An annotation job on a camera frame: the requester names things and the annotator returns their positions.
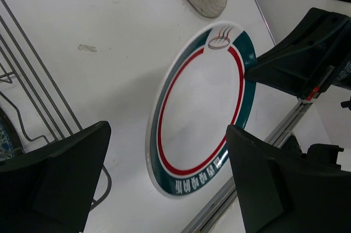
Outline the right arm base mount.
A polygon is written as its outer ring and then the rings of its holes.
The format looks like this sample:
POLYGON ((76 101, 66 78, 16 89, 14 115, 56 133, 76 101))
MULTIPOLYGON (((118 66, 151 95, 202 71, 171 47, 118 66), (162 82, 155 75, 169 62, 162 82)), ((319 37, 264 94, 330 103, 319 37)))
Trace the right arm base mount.
POLYGON ((344 151, 344 148, 338 145, 329 144, 312 144, 307 153, 303 153, 295 136, 290 136, 281 146, 282 150, 288 151, 302 159, 341 170, 341 165, 337 164, 338 154, 344 151))

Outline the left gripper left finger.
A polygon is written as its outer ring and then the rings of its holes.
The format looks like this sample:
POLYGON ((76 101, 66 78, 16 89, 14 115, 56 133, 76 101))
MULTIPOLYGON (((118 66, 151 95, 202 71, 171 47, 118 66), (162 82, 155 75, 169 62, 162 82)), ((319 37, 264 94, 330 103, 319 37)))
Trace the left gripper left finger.
POLYGON ((1 162, 1 232, 83 232, 111 137, 107 121, 1 162))

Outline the teal red rimmed plate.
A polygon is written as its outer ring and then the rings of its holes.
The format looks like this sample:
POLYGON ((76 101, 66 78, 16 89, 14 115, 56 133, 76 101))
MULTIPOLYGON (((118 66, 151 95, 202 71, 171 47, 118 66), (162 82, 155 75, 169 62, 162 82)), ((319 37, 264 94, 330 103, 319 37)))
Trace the teal red rimmed plate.
POLYGON ((225 165, 225 131, 247 124, 256 84, 245 72, 256 63, 248 33, 230 21, 205 26, 177 53, 158 88, 145 138, 149 176, 163 194, 193 194, 225 165))

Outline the blue patterned plate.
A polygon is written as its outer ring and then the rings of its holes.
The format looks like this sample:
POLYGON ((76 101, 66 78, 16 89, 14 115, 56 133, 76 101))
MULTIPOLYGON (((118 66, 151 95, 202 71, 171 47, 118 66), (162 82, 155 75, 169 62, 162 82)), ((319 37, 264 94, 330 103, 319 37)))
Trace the blue patterned plate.
POLYGON ((1 109, 1 161, 23 153, 19 135, 6 113, 1 109))

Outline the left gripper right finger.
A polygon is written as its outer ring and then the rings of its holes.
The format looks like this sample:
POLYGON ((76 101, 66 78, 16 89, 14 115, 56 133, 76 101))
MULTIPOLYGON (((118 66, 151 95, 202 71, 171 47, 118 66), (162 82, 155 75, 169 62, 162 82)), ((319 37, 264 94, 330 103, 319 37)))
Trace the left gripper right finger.
MULTIPOLYGON (((232 140, 260 140, 235 125, 227 127, 226 139, 228 152, 232 140)), ((255 147, 274 161, 273 177, 284 209, 266 211, 253 200, 254 196, 239 196, 246 232, 350 232, 349 172, 302 159, 269 144, 255 147)))

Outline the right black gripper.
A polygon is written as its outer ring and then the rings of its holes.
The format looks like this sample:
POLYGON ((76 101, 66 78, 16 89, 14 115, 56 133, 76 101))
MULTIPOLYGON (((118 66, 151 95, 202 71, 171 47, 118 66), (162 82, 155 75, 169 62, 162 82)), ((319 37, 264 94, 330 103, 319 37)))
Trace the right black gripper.
POLYGON ((311 8, 285 39, 257 59, 245 79, 304 100, 330 86, 350 89, 350 17, 311 8))

